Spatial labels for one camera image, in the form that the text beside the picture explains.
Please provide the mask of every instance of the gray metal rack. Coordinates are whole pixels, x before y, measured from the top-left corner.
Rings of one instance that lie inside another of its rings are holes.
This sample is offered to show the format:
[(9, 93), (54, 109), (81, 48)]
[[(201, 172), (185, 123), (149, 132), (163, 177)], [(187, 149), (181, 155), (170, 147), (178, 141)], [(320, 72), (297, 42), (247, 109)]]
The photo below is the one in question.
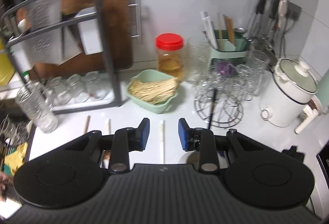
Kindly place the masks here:
[[(8, 11), (6, 11), (2, 17), (0, 18), (0, 36), (2, 38), (2, 40), (4, 41), (4, 43), (6, 42), (4, 34), (3, 34), (3, 24), (4, 24), (4, 19), (9, 16), (10, 14), (15, 13), (18, 9), (27, 6), (28, 4), (35, 2), (36, 0), (26, 0), (22, 3), (20, 3), (19, 5), (9, 9)], [(83, 108), (76, 108), (76, 109), (65, 109), (65, 110), (60, 110), (60, 111), (56, 111), (54, 113), (56, 114), (62, 114), (62, 113), (71, 113), (71, 112), (78, 112), (78, 111), (88, 111), (88, 110), (94, 110), (94, 109), (102, 109), (102, 108), (108, 108), (108, 107), (115, 107), (115, 106), (121, 106), (122, 104), (122, 98), (121, 98), (121, 90), (120, 90), (120, 85), (119, 85), (119, 81), (118, 81), (118, 75), (116, 73), (116, 70), (114, 69), (114, 65), (113, 65), (113, 61), (112, 61), (112, 57), (111, 57), (111, 52), (110, 49), (108, 47), (108, 43), (106, 40), (106, 36), (104, 34), (104, 29), (103, 29), (103, 19), (102, 19), (102, 7), (103, 7), (103, 2), (102, 0), (93, 0), (93, 3), (95, 5), (96, 8), (96, 12), (88, 14), (88, 15), (84, 15), (84, 16), (80, 16), (78, 18), (71, 18), (69, 20), (66, 21), (62, 21), (59, 23), (55, 23), (53, 25), (47, 26), (47, 27), (43, 27), (40, 29), (37, 29), (35, 31), (32, 31), (30, 33), (27, 33), (25, 35), (21, 35), (17, 38), (14, 38), (12, 40), (10, 40), (7, 44), (5, 44), (5, 53), (7, 54), (9, 60), (11, 61), (12, 65), (14, 66), (15, 70), (19, 73), (19, 76), (22, 80), (22, 82), (24, 84), (26, 84), (26, 80), (24, 78), (23, 75), (23, 71), (20, 71), (16, 60), (14, 58), (14, 56), (11, 53), (10, 48), (16, 44), (18, 44), (19, 42), (25, 41), (27, 39), (33, 38), (37, 35), (58, 29), (58, 28), (62, 28), (65, 26), (69, 26), (69, 25), (73, 25), (73, 24), (77, 24), (80, 22), (84, 22), (84, 21), (88, 21), (88, 20), (92, 20), (92, 19), (97, 19), (97, 23), (99, 26), (99, 32), (100, 32), (100, 37), (101, 37), (101, 43), (102, 43), (102, 47), (103, 47), (103, 51), (102, 51), (102, 56), (103, 56), (103, 62), (105, 65), (105, 69), (106, 72), (109, 74), (109, 80), (111, 81), (111, 85), (113, 88), (113, 92), (114, 92), (114, 100), (108, 104), (102, 104), (102, 105), (97, 105), (97, 106), (86, 106)]]

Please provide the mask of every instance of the pot lid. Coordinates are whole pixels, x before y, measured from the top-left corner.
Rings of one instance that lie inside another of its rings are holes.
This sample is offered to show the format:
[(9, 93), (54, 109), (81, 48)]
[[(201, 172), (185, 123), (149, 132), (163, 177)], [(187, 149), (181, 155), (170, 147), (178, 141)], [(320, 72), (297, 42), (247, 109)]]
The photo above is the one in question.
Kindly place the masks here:
[(301, 89), (315, 93), (317, 83), (313, 75), (309, 72), (310, 67), (303, 61), (296, 62), (294, 60), (282, 58), (280, 62), (280, 70)]

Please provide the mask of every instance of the green basket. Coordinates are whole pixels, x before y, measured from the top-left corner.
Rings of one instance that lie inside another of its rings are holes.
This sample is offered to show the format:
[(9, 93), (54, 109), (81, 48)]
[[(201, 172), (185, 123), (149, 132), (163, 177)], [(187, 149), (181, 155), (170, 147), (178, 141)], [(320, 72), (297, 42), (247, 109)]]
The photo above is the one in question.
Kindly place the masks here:
[[(216, 40), (219, 44), (219, 35), (218, 30), (214, 30)], [(208, 59), (208, 66), (214, 65), (214, 61), (217, 60), (227, 60), (234, 65), (240, 64), (247, 56), (247, 50), (249, 48), (248, 41), (242, 37), (241, 34), (234, 32), (235, 45), (228, 41), (227, 30), (222, 30), (223, 33), (223, 48), (215, 50), (213, 47), (210, 47), (210, 56)]]
[(173, 98), (175, 98), (178, 94), (177, 90), (175, 92), (175, 95), (170, 97), (165, 103), (154, 105), (154, 104), (150, 104), (150, 103), (147, 103), (145, 101), (142, 101), (142, 100), (136, 98), (135, 96), (131, 95), (129, 93), (129, 87), (130, 87), (132, 81), (135, 80), (135, 79), (140, 80), (143, 83), (146, 83), (146, 82), (155, 82), (155, 81), (160, 81), (160, 80), (167, 80), (167, 79), (170, 79), (170, 78), (174, 78), (174, 77), (171, 76), (171, 75), (167, 75), (165, 73), (162, 73), (160, 71), (153, 70), (153, 69), (144, 70), (144, 71), (142, 71), (141, 73), (139, 73), (137, 76), (133, 77), (130, 80), (130, 83), (128, 84), (128, 86), (126, 88), (127, 96), (129, 98), (131, 98), (134, 101), (134, 103), (136, 103), (138, 106), (143, 107), (146, 110), (149, 110), (149, 111), (154, 112), (154, 113), (163, 113), (164, 111), (167, 111), (170, 108), (171, 100)]

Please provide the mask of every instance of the yellow bottle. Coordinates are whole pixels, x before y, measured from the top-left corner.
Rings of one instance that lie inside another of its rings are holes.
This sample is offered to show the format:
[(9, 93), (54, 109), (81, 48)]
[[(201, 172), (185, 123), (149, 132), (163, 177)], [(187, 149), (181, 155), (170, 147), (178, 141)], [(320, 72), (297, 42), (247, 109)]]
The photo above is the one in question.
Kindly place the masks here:
[[(0, 50), (4, 48), (0, 39)], [(6, 54), (0, 54), (0, 86), (7, 85), (14, 75), (14, 68)]]

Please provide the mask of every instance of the metal bolt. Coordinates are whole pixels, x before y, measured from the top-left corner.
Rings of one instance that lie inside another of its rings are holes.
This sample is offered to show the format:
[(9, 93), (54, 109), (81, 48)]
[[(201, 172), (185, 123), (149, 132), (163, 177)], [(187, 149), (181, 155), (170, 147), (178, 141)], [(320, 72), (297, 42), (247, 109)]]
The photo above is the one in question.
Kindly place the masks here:
[(111, 165), (111, 169), (114, 172), (122, 172), (127, 169), (127, 166), (123, 163), (115, 163), (115, 164)]
[(231, 134), (235, 134), (235, 133), (237, 132), (236, 129), (229, 129), (228, 131), (229, 131)]
[(217, 170), (218, 166), (213, 163), (205, 163), (201, 165), (201, 169), (206, 172), (213, 172)]

